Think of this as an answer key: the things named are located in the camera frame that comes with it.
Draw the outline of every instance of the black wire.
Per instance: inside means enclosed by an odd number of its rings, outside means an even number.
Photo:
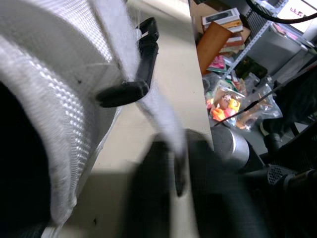
[[[302,17],[302,18],[299,18],[299,19],[281,19],[281,18],[273,17],[273,16],[270,16],[270,15],[264,13],[263,11],[258,9],[258,7],[255,6],[251,0],[246,0],[246,2],[249,5],[249,7],[253,11],[255,11],[258,15],[260,15],[263,18],[265,18],[266,20],[273,21],[273,22],[276,22],[276,23],[294,24],[294,23],[301,23],[301,22],[304,22],[304,21],[309,21],[309,20],[312,20],[314,18],[317,18],[317,13],[314,13],[314,14],[312,14],[310,16],[305,16],[305,17]]]

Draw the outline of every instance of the white woven fabric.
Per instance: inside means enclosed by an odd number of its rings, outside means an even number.
[[[0,79],[40,135],[49,160],[51,216],[61,227],[119,109],[94,102],[97,91],[133,81],[140,57],[121,0],[1,0]],[[183,152],[185,136],[154,89],[139,105]]]

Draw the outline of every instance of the black machine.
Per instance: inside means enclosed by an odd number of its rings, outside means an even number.
[[[224,133],[213,133],[213,141],[220,139]],[[263,159],[248,144],[248,160],[235,171],[224,166],[217,143],[210,146],[191,130],[187,141],[201,238],[317,237],[317,123],[288,144],[273,146]],[[266,142],[269,147],[272,140]],[[121,237],[170,237],[167,171],[168,148],[157,136],[132,179]]]

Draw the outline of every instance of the clear plastic bag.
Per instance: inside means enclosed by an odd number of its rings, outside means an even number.
[[[242,101],[242,109],[246,108],[252,102],[260,99],[271,91],[268,84],[258,89],[254,94],[244,98]],[[273,119],[281,118],[283,114],[276,104],[272,95],[269,95],[263,101],[256,104],[250,110],[242,113],[237,117],[236,126],[242,130],[251,130],[257,119]]]
[[[218,87],[212,102],[210,116],[216,120],[224,120],[236,114],[241,106],[244,96],[226,87]],[[236,118],[226,121],[230,126],[236,125]]]
[[[253,73],[249,73],[248,77],[244,79],[247,95],[253,94],[257,88],[256,85],[260,82],[260,79]]]

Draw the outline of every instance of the black handle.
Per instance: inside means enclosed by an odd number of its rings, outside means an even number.
[[[124,82],[121,85],[105,89],[96,96],[103,108],[123,106],[143,98],[150,90],[153,70],[159,51],[156,41],[159,38],[156,20],[152,17],[142,22],[138,28],[142,34],[148,34],[139,41],[141,62],[134,82]]]

